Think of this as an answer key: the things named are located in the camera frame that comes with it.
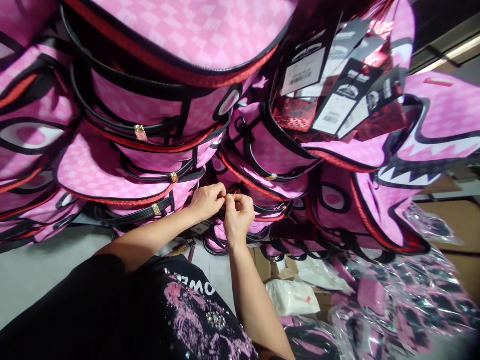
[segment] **hand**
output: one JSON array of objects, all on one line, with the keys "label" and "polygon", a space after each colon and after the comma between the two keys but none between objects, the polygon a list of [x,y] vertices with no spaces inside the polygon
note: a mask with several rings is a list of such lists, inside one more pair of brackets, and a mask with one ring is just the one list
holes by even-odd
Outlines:
[{"label": "hand", "polygon": [[198,223],[210,219],[225,203],[227,189],[221,182],[204,186],[195,191],[188,210],[193,212]]},{"label": "hand", "polygon": [[250,196],[228,194],[225,198],[225,227],[228,246],[247,245],[247,233],[255,219],[254,201]]}]

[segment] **black t-shirt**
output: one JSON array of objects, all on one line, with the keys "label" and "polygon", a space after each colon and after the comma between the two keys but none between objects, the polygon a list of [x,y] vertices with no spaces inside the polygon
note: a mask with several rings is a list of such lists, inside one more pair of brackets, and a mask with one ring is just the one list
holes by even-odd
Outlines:
[{"label": "black t-shirt", "polygon": [[128,274],[112,255],[76,267],[0,331],[0,359],[255,359],[252,341],[197,266],[154,257]]}]

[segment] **stack of backpacks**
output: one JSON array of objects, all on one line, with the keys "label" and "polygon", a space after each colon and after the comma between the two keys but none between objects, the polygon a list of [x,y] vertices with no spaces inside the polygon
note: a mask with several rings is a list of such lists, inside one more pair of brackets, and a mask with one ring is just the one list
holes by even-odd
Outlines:
[{"label": "stack of backpacks", "polygon": [[[479,90],[433,73],[407,78],[401,131],[301,142],[280,127],[279,69],[320,1],[20,3],[0,5],[0,252],[50,238],[87,203],[121,235],[222,182],[253,198],[247,242],[268,259],[388,263],[429,251],[403,213],[480,147]],[[406,72],[407,0],[337,6],[393,23],[390,58]],[[201,232],[212,255],[228,254],[224,216]]]}]

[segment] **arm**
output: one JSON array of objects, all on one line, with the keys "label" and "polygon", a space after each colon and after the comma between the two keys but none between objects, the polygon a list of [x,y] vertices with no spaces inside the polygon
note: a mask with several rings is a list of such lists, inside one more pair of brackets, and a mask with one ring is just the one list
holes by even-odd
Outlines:
[{"label": "arm", "polygon": [[254,202],[245,195],[227,195],[225,204],[225,232],[230,249],[233,299],[238,318],[254,343],[284,359],[294,360],[277,310],[247,247],[247,232],[255,219]]},{"label": "arm", "polygon": [[188,208],[126,233],[95,255],[115,255],[134,272],[182,232],[218,213],[226,194],[222,183],[201,187]]}]

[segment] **floor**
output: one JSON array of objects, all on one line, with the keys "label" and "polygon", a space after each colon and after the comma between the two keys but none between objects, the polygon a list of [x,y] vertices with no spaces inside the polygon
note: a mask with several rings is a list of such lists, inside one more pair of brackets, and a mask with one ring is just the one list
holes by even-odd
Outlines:
[{"label": "floor", "polygon": [[[46,242],[0,254],[0,329],[33,305],[77,265],[108,244],[111,235],[111,230],[96,226],[67,228]],[[164,249],[162,254],[168,252],[170,248]],[[228,256],[211,256],[199,243],[192,263],[203,270],[216,291],[234,310]]]}]

